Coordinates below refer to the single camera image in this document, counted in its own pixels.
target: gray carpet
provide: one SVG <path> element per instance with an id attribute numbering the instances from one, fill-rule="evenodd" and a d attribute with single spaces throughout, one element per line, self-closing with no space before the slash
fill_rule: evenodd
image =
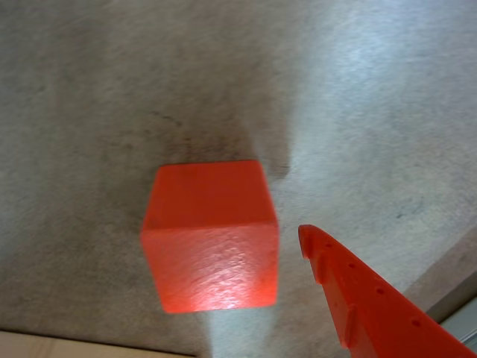
<path id="1" fill-rule="evenodd" d="M 0 329 L 201 357 L 346 357 L 297 226 L 423 309 L 476 270 L 477 3 L 0 3 Z M 258 158 L 279 303 L 166 315 L 139 246 L 165 163 Z"/>

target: dark stain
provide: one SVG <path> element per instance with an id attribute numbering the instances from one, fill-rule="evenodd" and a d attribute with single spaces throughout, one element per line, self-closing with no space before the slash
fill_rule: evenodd
<path id="1" fill-rule="evenodd" d="M 404 204 L 401 207 L 401 213 L 396 215 L 396 219 L 400 219 L 403 216 L 414 216 L 420 214 L 424 211 L 424 197 L 419 197 L 418 199 L 410 199 L 407 204 Z"/>
<path id="2" fill-rule="evenodd" d="M 182 122 L 175 119 L 174 117 L 168 116 L 166 114 L 162 114 L 161 112 L 157 110 L 151 111 L 151 114 L 156 117 L 160 117 L 162 119 L 165 119 L 166 121 L 169 121 L 170 123 L 176 125 L 177 127 L 182 127 Z"/>
<path id="3" fill-rule="evenodd" d="M 462 254 L 462 256 L 459 257 L 458 263 L 462 264 L 462 263 L 466 263 L 466 261 L 467 261 L 467 254 Z"/>

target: orange cube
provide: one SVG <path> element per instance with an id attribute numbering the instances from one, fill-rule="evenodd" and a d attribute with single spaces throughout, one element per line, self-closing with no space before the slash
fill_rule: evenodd
<path id="1" fill-rule="evenodd" d="M 141 241 L 168 313 L 277 299 L 279 229 L 256 160 L 163 166 Z"/>

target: orange plastic piece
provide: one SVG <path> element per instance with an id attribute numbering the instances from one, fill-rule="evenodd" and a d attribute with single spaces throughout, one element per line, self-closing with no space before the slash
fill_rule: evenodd
<path id="1" fill-rule="evenodd" d="M 312 225 L 299 235 L 353 358 L 477 357 L 330 235 Z"/>
<path id="2" fill-rule="evenodd" d="M 255 160 L 160 168 L 141 240 L 166 312 L 276 301 L 278 224 Z"/>

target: red cube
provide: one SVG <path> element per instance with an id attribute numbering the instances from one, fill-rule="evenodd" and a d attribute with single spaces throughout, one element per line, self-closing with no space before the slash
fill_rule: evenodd
<path id="1" fill-rule="evenodd" d="M 163 166 L 141 241 L 168 313 L 277 299 L 279 229 L 256 160 Z"/>

